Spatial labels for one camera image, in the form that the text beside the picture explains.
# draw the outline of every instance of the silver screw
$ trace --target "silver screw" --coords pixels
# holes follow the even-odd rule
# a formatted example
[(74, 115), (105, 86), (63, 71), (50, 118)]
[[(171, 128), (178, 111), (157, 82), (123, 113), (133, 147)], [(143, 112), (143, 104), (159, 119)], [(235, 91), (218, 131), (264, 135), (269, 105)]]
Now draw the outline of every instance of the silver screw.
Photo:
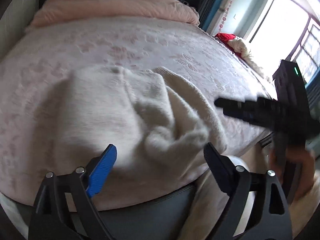
[(269, 176), (273, 177), (273, 176), (275, 176), (275, 174), (276, 173), (273, 170), (268, 170), (268, 175)]
[(236, 166), (236, 171), (238, 171), (238, 172), (244, 172), (244, 167), (238, 165), (238, 166)]
[(77, 174), (84, 173), (84, 167), (78, 167), (78, 168), (76, 168), (76, 173), (77, 173)]
[(48, 178), (48, 179), (52, 178), (53, 177), (53, 172), (51, 172), (51, 171), (47, 172), (45, 177)]

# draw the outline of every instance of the hanging decoration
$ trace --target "hanging decoration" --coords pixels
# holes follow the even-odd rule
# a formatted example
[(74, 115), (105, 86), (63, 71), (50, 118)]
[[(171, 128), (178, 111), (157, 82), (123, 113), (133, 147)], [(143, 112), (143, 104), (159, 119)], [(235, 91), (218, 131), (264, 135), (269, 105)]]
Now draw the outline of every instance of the hanging decoration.
[(220, 23), (220, 25), (219, 25), (219, 33), (221, 32), (221, 29), (223, 28), (223, 25), (224, 25), (225, 21), (227, 20), (227, 16), (228, 16), (228, 14), (229, 14), (229, 10), (230, 10), (230, 7), (231, 7), (233, 1), (234, 1), (234, 0), (230, 0), (227, 8), (226, 8), (225, 11), (224, 11), (224, 16), (222, 17), (222, 21), (221, 21), (221, 23)]

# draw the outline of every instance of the blue rubber pad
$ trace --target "blue rubber pad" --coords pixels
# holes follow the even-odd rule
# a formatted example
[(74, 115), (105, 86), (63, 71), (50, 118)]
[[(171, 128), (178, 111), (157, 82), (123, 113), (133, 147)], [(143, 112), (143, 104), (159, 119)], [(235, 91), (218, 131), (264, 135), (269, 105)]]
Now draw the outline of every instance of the blue rubber pad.
[(94, 168), (89, 176), (87, 194), (92, 198), (98, 194), (110, 173), (113, 165), (117, 159), (117, 149), (114, 145), (110, 144), (108, 148), (102, 153), (103, 157), (99, 160), (97, 166)]

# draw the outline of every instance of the folded pink quilt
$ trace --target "folded pink quilt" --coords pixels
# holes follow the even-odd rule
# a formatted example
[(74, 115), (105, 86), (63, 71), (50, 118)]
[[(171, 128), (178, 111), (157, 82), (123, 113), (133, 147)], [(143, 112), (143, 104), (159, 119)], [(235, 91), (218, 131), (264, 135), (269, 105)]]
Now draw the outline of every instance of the folded pink quilt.
[(47, 0), (31, 27), (93, 17), (140, 16), (199, 25), (194, 8), (178, 0)]

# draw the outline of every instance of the hand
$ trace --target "hand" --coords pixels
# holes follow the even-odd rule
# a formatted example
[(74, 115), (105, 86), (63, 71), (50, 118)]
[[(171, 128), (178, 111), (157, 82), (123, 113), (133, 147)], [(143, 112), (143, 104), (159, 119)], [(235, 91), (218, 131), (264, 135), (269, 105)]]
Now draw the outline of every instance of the hand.
[[(302, 163), (301, 178), (294, 200), (299, 200), (306, 195), (314, 184), (315, 158), (313, 153), (308, 152), (304, 147), (288, 147), (286, 158), (292, 163)], [(280, 183), (283, 182), (281, 168), (276, 163), (275, 151), (269, 154), (269, 169), (275, 171)]]

